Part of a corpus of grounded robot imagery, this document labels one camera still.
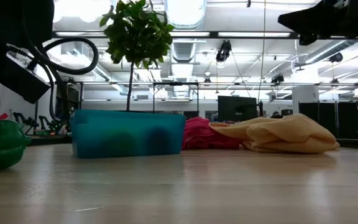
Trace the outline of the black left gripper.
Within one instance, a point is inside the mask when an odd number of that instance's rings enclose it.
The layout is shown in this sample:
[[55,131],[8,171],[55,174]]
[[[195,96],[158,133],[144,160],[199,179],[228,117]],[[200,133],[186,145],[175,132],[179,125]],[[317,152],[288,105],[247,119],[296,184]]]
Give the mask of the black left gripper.
[[0,75],[6,66],[6,45],[29,49],[52,38],[53,0],[0,0]]

